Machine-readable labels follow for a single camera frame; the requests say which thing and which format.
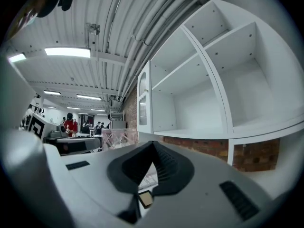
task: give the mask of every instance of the ceiling light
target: ceiling light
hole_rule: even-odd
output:
[[[97,110],[97,109],[91,109],[91,111],[106,112],[106,110]]]
[[[75,109],[75,110],[80,110],[80,108],[76,108],[76,107],[67,107],[67,109]]]
[[[75,57],[91,57],[91,49],[76,47],[52,47],[44,49],[48,56],[75,56]]]
[[[86,96],[86,95],[76,95],[79,98],[85,98],[85,99],[91,99],[91,100],[98,100],[101,101],[100,97],[94,97],[94,96]]]
[[[27,59],[23,53],[10,57],[9,60],[11,63],[18,62],[21,60]]]
[[[56,92],[56,91],[48,91],[48,90],[44,90],[44,93],[48,94],[48,95],[61,95],[60,92]]]

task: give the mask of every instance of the brick wall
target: brick wall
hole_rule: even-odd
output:
[[[137,129],[137,87],[123,104],[127,128]],[[193,151],[210,154],[227,162],[228,140],[201,140],[164,137],[165,143],[175,144]],[[233,166],[239,171],[267,171],[276,168],[280,140],[235,145]]]
[[[129,97],[123,104],[123,110],[125,112],[125,121],[127,123],[127,128],[132,128],[137,130],[137,86],[134,87]]]
[[[164,136],[163,141],[193,151],[216,156],[225,162],[227,162],[228,159],[228,140],[183,139]]]
[[[240,171],[268,171],[276,168],[280,139],[234,146],[233,166]]]

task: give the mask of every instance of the black vent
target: black vent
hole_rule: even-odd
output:
[[[81,161],[81,162],[76,162],[76,163],[73,163],[73,164],[68,164],[68,165],[66,165],[66,167],[70,171],[70,170],[73,170],[73,169],[77,169],[77,168],[80,168],[80,167],[87,166],[89,164],[90,164],[89,162]]]
[[[138,186],[152,163],[158,177],[158,186],[153,189],[153,196],[178,193],[194,175],[194,166],[188,158],[157,141],[147,142],[114,159],[108,165],[107,175],[117,190],[137,194]]]
[[[219,186],[244,221],[259,212],[259,209],[233,182],[226,181]]]

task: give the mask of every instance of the red jacket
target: red jacket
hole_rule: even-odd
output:
[[[65,129],[69,129],[71,131],[74,131],[74,132],[77,132],[77,122],[72,119],[72,120],[66,120],[64,123],[63,123]]]

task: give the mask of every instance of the cabinet glass door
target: cabinet glass door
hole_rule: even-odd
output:
[[[150,61],[137,79],[137,131],[153,133],[151,114]]]

